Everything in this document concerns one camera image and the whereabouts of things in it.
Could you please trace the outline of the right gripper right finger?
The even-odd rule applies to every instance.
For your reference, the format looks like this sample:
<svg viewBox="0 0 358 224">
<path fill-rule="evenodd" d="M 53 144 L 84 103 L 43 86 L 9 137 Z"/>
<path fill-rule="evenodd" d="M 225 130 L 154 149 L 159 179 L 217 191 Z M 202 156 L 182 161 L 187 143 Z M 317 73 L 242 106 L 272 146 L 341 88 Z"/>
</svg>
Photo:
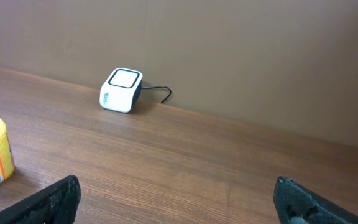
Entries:
<svg viewBox="0 0 358 224">
<path fill-rule="evenodd" d="M 358 224 L 358 216 L 298 184 L 280 176 L 273 191 L 280 223 Z"/>
</svg>

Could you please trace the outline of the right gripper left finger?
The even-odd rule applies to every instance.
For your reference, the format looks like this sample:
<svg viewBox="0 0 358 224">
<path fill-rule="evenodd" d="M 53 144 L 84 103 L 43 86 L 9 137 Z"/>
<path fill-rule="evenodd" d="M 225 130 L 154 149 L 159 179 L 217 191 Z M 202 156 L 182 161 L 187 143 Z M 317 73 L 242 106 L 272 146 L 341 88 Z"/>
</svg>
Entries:
<svg viewBox="0 0 358 224">
<path fill-rule="evenodd" d="M 0 224 L 73 224 L 80 200 L 79 180 L 69 175 L 0 211 Z"/>
</svg>

